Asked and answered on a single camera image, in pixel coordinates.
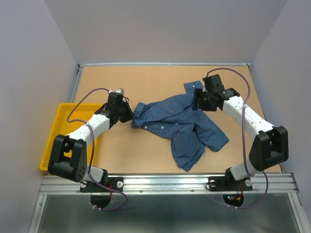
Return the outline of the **blue checked long sleeve shirt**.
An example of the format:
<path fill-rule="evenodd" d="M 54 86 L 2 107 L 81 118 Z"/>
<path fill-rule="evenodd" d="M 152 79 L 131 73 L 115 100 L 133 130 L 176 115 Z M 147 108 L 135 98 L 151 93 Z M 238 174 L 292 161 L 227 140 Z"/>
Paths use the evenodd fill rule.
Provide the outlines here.
<path fill-rule="evenodd" d="M 206 115 L 192 109 L 194 90 L 202 89 L 200 81 L 185 83 L 184 94 L 149 104 L 138 103 L 134 109 L 132 128 L 142 128 L 159 137 L 170 139 L 177 166 L 188 172 L 209 148 L 221 150 L 229 139 Z"/>

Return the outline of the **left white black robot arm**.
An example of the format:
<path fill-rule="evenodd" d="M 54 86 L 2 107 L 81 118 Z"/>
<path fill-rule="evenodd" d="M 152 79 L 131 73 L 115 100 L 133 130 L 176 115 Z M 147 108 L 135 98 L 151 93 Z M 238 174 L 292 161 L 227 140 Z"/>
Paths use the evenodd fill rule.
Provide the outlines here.
<path fill-rule="evenodd" d="M 87 161 L 87 148 L 92 146 L 95 154 L 95 139 L 118 122 L 134 118 L 123 89 L 109 91 L 107 103 L 94 112 L 88 121 L 78 120 L 82 126 L 67 135 L 57 135 L 52 144 L 48 172 L 74 182 L 91 182 L 97 191 L 111 190 L 107 171 Z"/>

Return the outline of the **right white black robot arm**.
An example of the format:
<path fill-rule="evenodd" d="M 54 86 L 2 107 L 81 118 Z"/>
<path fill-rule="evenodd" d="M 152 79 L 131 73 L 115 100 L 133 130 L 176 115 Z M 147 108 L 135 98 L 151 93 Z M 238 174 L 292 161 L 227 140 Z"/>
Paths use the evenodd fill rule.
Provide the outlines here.
<path fill-rule="evenodd" d="M 241 125 L 242 134 L 248 134 L 253 141 L 250 152 L 243 155 L 243 161 L 228 168 L 223 177 L 212 181 L 211 190 L 235 190 L 250 176 L 288 160 L 288 131 L 285 127 L 276 127 L 263 119 L 235 89 L 226 89 L 218 74 L 204 77 L 203 81 L 205 87 L 194 91 L 193 109 L 224 111 Z"/>

